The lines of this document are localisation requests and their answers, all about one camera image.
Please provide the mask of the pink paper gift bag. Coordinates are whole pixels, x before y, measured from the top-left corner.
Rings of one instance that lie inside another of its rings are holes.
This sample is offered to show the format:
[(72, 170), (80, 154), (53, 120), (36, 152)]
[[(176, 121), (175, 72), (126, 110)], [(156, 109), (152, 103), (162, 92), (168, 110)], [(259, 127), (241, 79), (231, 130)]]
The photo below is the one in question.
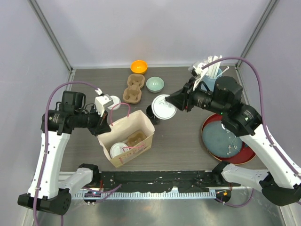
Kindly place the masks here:
[[(127, 114), (113, 121), (113, 111), (120, 105), (128, 106)], [(113, 105), (109, 114), (109, 128), (111, 132), (97, 136), (98, 152), (104, 154), (105, 159), (115, 168), (125, 165), (152, 147), (154, 125), (143, 111), (131, 113), (127, 103)]]

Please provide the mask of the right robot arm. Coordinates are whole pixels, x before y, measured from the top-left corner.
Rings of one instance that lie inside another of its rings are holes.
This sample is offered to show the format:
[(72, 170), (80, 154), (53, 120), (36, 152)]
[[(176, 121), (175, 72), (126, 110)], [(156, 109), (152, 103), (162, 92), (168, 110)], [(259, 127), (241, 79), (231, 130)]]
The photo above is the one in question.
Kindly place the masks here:
[(301, 201), (300, 167), (275, 142), (263, 124), (263, 115), (241, 101), (243, 88), (232, 77), (218, 78), (213, 91), (196, 88), (191, 78), (182, 89), (165, 100), (180, 111), (199, 107), (221, 115), (222, 125), (247, 144), (266, 166), (266, 170), (238, 167), (226, 161), (220, 162), (212, 174), (218, 186), (237, 183), (259, 192), (277, 206)]

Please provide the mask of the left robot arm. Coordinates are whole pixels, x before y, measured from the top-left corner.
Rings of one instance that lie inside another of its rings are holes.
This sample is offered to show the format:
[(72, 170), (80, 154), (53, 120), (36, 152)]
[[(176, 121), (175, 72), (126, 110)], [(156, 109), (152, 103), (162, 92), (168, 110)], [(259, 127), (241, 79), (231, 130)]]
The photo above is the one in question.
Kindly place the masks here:
[(93, 164), (81, 164), (63, 182), (59, 182), (59, 173), (65, 148), (75, 128), (86, 128), (94, 136), (111, 131), (106, 108), (112, 104), (109, 95), (101, 94), (87, 110), (85, 94), (63, 92), (62, 100), (56, 103), (55, 109), (42, 116), (37, 168), (28, 192), (19, 195), (18, 205), (63, 216), (74, 194), (86, 185), (91, 188), (99, 185), (99, 168)]

